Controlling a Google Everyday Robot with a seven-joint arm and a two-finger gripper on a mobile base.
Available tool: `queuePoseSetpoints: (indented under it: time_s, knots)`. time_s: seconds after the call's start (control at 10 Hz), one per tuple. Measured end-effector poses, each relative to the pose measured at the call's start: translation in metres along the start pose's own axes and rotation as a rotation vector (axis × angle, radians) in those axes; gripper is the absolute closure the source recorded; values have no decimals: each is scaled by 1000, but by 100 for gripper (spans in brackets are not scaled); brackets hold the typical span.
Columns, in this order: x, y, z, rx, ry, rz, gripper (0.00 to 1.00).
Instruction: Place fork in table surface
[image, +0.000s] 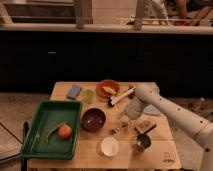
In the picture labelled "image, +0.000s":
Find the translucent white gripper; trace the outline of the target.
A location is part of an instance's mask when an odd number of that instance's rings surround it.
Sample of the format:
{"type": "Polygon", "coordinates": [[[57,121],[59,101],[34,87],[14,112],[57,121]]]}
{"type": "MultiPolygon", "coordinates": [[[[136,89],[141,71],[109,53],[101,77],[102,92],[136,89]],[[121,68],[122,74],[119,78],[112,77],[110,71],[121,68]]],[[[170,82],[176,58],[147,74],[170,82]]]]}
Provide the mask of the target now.
{"type": "Polygon", "coordinates": [[[124,109],[124,116],[129,120],[137,120],[146,106],[138,97],[134,97],[124,109]]]}

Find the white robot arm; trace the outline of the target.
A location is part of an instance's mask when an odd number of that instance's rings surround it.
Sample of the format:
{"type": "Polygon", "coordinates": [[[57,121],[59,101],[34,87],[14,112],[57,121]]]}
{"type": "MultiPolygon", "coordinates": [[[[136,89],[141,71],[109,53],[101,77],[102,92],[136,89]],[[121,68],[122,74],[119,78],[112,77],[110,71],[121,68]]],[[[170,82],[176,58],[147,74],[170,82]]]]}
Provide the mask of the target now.
{"type": "Polygon", "coordinates": [[[203,148],[199,171],[213,171],[213,122],[162,97],[158,87],[138,84],[134,92],[134,98],[125,108],[125,115],[136,120],[141,116],[144,104],[151,104],[203,148]]]}

